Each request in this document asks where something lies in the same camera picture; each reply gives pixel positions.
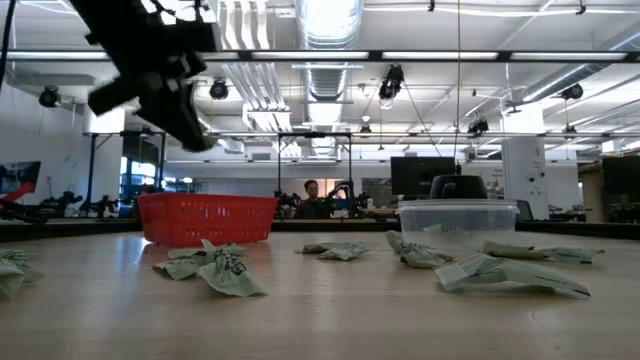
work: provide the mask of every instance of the desk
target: desk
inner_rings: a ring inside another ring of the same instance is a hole
[[[514,242],[606,250],[594,265],[547,263],[589,300],[532,288],[443,292],[399,262],[380,233],[275,233],[244,258],[266,297],[216,295],[151,270],[166,249],[139,233],[4,243],[41,283],[0,301],[3,359],[637,359],[640,242],[516,233]],[[378,246],[352,262],[303,244]]]

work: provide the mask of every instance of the clear plastic container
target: clear plastic container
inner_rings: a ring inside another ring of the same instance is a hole
[[[516,226],[516,202],[484,199],[418,200],[398,206],[408,242],[468,255],[485,241],[508,242]]]

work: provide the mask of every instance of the plastic basket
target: plastic basket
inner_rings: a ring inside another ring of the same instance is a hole
[[[265,240],[271,232],[277,198],[148,194],[138,197],[147,241],[175,247]]]

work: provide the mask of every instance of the wooden table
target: wooden table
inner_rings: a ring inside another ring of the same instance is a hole
[[[640,242],[514,239],[605,249],[591,266],[547,263],[593,297],[529,287],[445,293],[433,271],[401,264],[381,233],[276,233],[249,245],[245,264],[269,296],[245,299],[202,279],[161,277],[151,265],[166,249],[137,233],[5,243],[27,250],[46,277],[0,301],[0,358],[640,358]],[[330,240],[378,246],[351,262],[294,253]]]

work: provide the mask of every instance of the ceiling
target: ceiling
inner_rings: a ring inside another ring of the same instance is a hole
[[[545,11],[578,9],[578,0],[464,0],[462,9],[491,12],[534,12],[546,3],[551,5]],[[425,1],[365,0],[363,23],[359,35],[358,48],[393,50],[451,50],[458,48],[457,19],[455,13],[435,12],[411,8],[424,5]],[[437,7],[454,9],[455,1],[436,1]],[[640,11],[640,3],[634,0],[590,0],[589,9]],[[293,1],[272,0],[269,9],[269,41],[275,49],[297,49],[296,19]],[[637,26],[640,30],[638,14],[575,14],[539,17],[488,17],[461,15],[460,41],[462,49],[469,50],[594,50],[598,46],[622,32]],[[15,17],[15,35],[12,36],[13,49],[72,50],[92,49],[85,41],[87,29],[80,18],[62,1],[22,1]],[[305,118],[304,82],[300,71],[293,70],[291,63],[276,63],[278,80],[287,105],[291,108],[292,124],[300,124]],[[76,99],[86,101],[88,91],[96,84],[108,81],[116,71],[108,63],[17,63],[15,68],[19,79],[38,76],[61,75],[61,92]],[[408,89],[403,89],[390,110],[381,110],[378,104],[378,81],[388,70],[388,64],[365,63],[362,70],[353,70],[349,82],[347,100],[352,102],[343,108],[344,129],[358,131],[361,117],[371,117],[371,129],[383,132],[419,131],[420,116],[431,131],[452,131],[452,124],[458,117],[480,104],[482,96],[496,95],[504,89],[527,87],[563,67],[562,64],[457,64],[406,63],[402,64]],[[618,64],[581,82],[585,90],[583,97],[596,94],[604,89],[637,75],[640,64]],[[460,89],[457,88],[458,72]],[[88,75],[94,85],[66,82],[71,75]],[[211,64],[201,74],[201,80],[211,81],[214,77],[224,77],[219,64]],[[217,128],[244,131],[240,121],[243,101],[231,85],[230,95],[224,101],[214,101],[208,96],[208,86],[203,86],[194,96],[199,110],[206,121]],[[611,109],[640,98],[640,80],[607,92],[581,106],[562,111],[564,104],[558,99],[546,99],[545,127],[548,130],[563,128],[569,122],[597,114],[606,114]],[[145,122],[134,116],[127,119],[129,126],[139,126]],[[499,130],[500,116],[489,119],[492,130]],[[466,130],[467,119],[462,119],[461,130]],[[622,117],[593,123],[581,130],[607,131],[620,129],[640,129],[640,106]],[[592,139],[585,144],[597,144]]]

